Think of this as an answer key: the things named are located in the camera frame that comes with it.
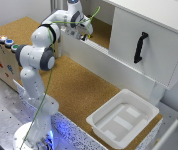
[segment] cabinet door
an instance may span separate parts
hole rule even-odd
[[[135,64],[134,56],[143,32],[148,37],[143,40],[142,60]],[[109,54],[168,86],[178,63],[178,34],[116,8]]]

